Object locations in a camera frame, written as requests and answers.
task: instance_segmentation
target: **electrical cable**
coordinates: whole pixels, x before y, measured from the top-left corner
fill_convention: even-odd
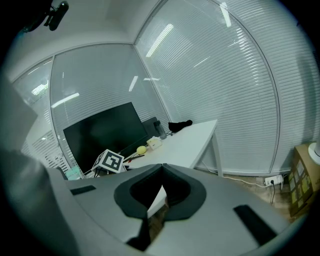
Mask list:
[[[276,189],[275,189],[275,183],[273,180],[271,180],[271,184],[273,185],[273,197],[272,197],[272,200],[271,200],[271,204],[274,203],[274,197],[275,197],[275,193],[276,193]]]
[[[218,173],[217,173],[217,172],[211,171],[211,170],[209,169],[209,167],[205,164],[205,162],[204,162],[204,161],[202,161],[202,163],[205,165],[205,167],[208,169],[208,171],[209,171],[210,173],[213,173],[213,174],[218,175]]]
[[[93,177],[97,178],[99,176],[99,174],[100,174],[100,171],[101,171],[101,168],[99,168],[99,167],[95,168]]]
[[[234,181],[244,182],[244,183],[247,183],[247,184],[250,184],[250,185],[257,185],[258,187],[261,187],[261,188],[270,187],[270,185],[261,186],[261,185],[259,185],[259,184],[257,184],[257,183],[250,183],[250,182],[246,182],[246,181],[244,181],[244,180],[242,180],[242,179],[237,179],[237,178],[230,178],[230,177],[224,177],[224,178],[230,179],[230,180],[234,180]]]
[[[205,167],[207,168],[207,170],[208,170],[210,173],[218,174],[217,172],[211,171],[211,170],[209,169],[209,167],[205,164],[204,161],[202,161],[202,163],[205,165]],[[261,186],[261,185],[259,185],[259,184],[257,184],[257,183],[250,183],[250,182],[246,182],[246,181],[244,181],[244,180],[242,180],[242,179],[237,179],[237,178],[230,178],[230,177],[224,177],[224,178],[230,179],[230,180],[234,180],[234,181],[244,182],[244,183],[247,183],[247,184],[250,184],[250,185],[257,185],[257,186],[259,186],[259,187],[261,187],[261,188],[266,188],[266,187],[269,187],[269,186],[270,186],[270,185]]]
[[[285,177],[287,177],[289,174],[283,175],[282,176],[282,181],[281,181],[281,190],[283,188],[284,182],[285,182]]]

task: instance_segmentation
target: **computer monitor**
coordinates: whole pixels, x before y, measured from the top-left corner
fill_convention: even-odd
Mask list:
[[[148,134],[131,102],[92,115],[63,132],[83,172],[90,170],[106,149],[126,158],[148,140]]]

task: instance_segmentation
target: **floor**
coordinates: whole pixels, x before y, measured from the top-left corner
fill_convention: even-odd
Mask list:
[[[227,174],[225,174],[224,176],[230,177],[233,179],[243,180],[248,183],[256,183],[261,186],[264,186],[264,180],[266,178],[266,177],[251,177],[251,176],[235,176],[235,175],[227,175]],[[272,197],[274,195],[272,206],[291,223],[295,220],[295,218],[290,217],[290,212],[289,212],[290,203],[291,203],[291,194],[290,194],[288,177],[284,178],[282,189],[280,184],[277,184],[274,186],[275,194],[274,194],[273,186],[259,187],[257,185],[250,185],[242,181],[237,181],[237,180],[232,180],[232,181],[235,183],[238,183],[239,185],[243,186],[247,190],[256,194],[261,200],[269,204],[271,203]],[[163,219],[168,210],[169,208],[164,205],[151,218],[149,218],[149,233],[150,233],[151,242],[157,237],[157,235],[160,233],[161,229],[163,228]]]

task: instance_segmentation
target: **white curved surface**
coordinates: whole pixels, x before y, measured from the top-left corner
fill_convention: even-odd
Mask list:
[[[156,150],[148,149],[143,157],[132,160],[130,168],[139,168],[152,164],[172,164],[194,168],[207,145],[211,141],[218,120],[201,122],[183,128],[173,136],[162,140],[162,146]],[[164,204],[166,191],[162,186],[152,205],[148,209],[148,218],[155,214]]]
[[[309,156],[311,159],[317,164],[320,165],[320,156],[318,156],[315,152],[316,143],[311,143],[308,147]]]

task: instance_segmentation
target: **window blinds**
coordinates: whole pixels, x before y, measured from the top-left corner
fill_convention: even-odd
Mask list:
[[[101,44],[57,55],[50,101],[55,131],[71,167],[77,163],[63,130],[101,111],[132,102],[142,122],[157,117],[168,131],[168,116],[132,45]]]
[[[308,39],[278,1],[224,0],[257,39],[278,88],[281,128],[272,171],[291,168],[294,146],[320,130],[319,71]]]
[[[168,1],[136,48],[174,122],[218,119],[224,171],[269,172],[279,127],[275,87],[256,45],[223,6]],[[214,167],[210,146],[203,160]]]

